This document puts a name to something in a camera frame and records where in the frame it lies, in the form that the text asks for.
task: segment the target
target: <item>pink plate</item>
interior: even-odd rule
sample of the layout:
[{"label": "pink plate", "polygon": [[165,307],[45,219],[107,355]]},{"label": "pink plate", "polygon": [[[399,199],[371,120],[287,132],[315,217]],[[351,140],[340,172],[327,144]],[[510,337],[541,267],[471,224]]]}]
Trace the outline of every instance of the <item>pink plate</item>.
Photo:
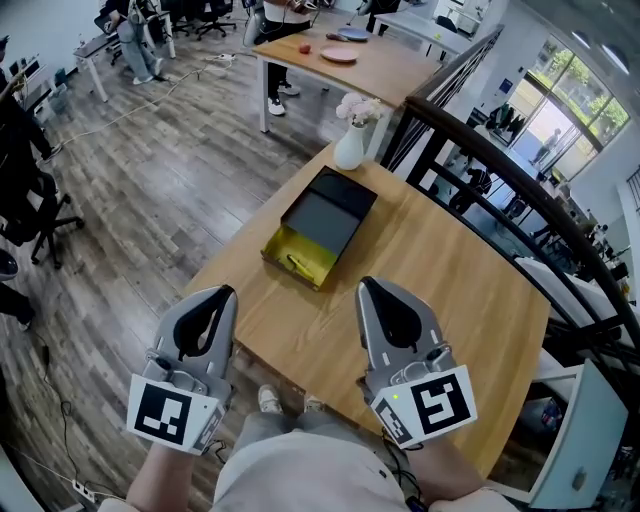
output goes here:
[{"label": "pink plate", "polygon": [[355,62],[360,54],[356,50],[343,46],[325,46],[320,55],[333,62]]}]

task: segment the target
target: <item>ceiling light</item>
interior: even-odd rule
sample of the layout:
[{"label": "ceiling light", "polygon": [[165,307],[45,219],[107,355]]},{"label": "ceiling light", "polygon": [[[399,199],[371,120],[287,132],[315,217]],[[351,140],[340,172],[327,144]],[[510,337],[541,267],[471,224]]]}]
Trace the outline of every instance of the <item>ceiling light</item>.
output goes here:
[{"label": "ceiling light", "polygon": [[609,60],[618,66],[626,75],[629,74],[629,61],[624,52],[614,45],[602,44],[602,51],[609,57]]},{"label": "ceiling light", "polygon": [[589,43],[589,36],[582,32],[581,30],[574,30],[571,32],[573,38],[578,41],[582,46],[587,49],[591,49],[591,43]]}]

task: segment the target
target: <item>white sneaker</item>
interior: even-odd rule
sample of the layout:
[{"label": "white sneaker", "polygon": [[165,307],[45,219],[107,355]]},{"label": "white sneaker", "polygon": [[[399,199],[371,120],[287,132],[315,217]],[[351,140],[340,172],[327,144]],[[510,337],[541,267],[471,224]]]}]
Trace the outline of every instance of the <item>white sneaker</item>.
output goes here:
[{"label": "white sneaker", "polygon": [[258,403],[260,404],[260,410],[262,412],[282,414],[282,406],[280,405],[278,393],[275,388],[269,384],[260,386],[258,390]]},{"label": "white sneaker", "polygon": [[324,411],[324,403],[317,399],[313,395],[305,395],[304,397],[304,412],[309,411]]},{"label": "white sneaker", "polygon": [[156,63],[153,66],[153,74],[154,76],[160,76],[162,73],[162,65],[164,64],[164,59],[156,59]]},{"label": "white sneaker", "polygon": [[146,80],[140,80],[138,77],[135,77],[133,79],[133,85],[141,85],[141,84],[147,84],[149,82],[151,82],[151,80],[153,80],[153,77],[150,76],[149,78],[147,78]]},{"label": "white sneaker", "polygon": [[300,94],[300,87],[292,85],[285,80],[280,84],[280,87],[278,87],[278,92],[283,92],[287,96],[297,96]]},{"label": "white sneaker", "polygon": [[280,98],[268,98],[269,113],[274,116],[283,116],[285,113],[284,105],[280,102]]}]

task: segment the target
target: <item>white table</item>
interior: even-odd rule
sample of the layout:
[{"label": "white table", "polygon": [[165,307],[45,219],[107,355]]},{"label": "white table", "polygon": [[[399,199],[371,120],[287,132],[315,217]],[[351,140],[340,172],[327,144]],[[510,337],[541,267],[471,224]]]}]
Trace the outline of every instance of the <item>white table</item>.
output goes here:
[{"label": "white table", "polygon": [[471,45],[468,39],[447,30],[435,21],[425,20],[410,12],[403,11],[389,14],[376,14],[376,24],[373,28],[373,33],[379,34],[380,27],[383,24],[397,28],[421,39],[423,43],[420,51],[424,51],[424,53],[427,52],[429,45],[435,44],[446,52],[459,55],[464,53]]},{"label": "white table", "polygon": [[[171,30],[171,17],[169,15],[169,12],[168,11],[161,12],[160,14],[152,16],[147,21],[150,21],[151,19],[154,19],[156,17],[158,19],[164,20],[165,31],[166,31],[167,39],[169,40],[169,56],[172,59],[175,59],[176,48],[175,48],[175,45],[173,44],[173,32]],[[146,24],[144,26],[144,35],[149,46],[152,49],[155,49],[153,40],[149,35],[149,28]],[[86,64],[87,68],[89,68],[89,73],[91,73],[91,78],[93,78],[93,83],[95,84],[96,89],[98,90],[98,94],[100,94],[100,98],[102,99],[102,101],[108,101],[109,96],[107,96],[107,93],[105,92],[104,87],[102,86],[102,81],[100,80],[100,75],[98,74],[96,65],[93,62],[93,58],[117,42],[118,42],[117,35],[107,36],[106,34],[100,34],[99,36],[94,37],[91,41],[89,41],[85,45],[78,48],[75,52],[73,52],[75,57],[81,63]]]}]

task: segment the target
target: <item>power strip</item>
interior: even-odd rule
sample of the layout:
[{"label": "power strip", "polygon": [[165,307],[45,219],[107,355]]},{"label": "power strip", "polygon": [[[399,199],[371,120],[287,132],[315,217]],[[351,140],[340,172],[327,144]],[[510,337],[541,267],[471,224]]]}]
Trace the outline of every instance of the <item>power strip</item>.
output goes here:
[{"label": "power strip", "polygon": [[73,490],[78,494],[82,495],[84,498],[88,499],[91,503],[96,502],[96,495],[92,491],[89,491],[84,485],[82,485],[77,480],[72,480]]}]

